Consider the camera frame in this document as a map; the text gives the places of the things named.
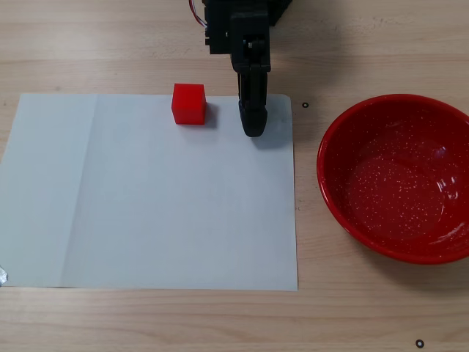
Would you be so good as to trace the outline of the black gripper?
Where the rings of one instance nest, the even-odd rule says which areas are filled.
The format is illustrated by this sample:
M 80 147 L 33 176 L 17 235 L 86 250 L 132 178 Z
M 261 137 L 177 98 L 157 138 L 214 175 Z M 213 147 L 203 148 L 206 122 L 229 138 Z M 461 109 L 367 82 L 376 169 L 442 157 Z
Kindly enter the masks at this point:
M 269 14 L 266 1 L 206 1 L 206 44 L 211 54 L 228 54 L 237 72 L 243 130 L 259 137 L 267 123 L 270 72 Z

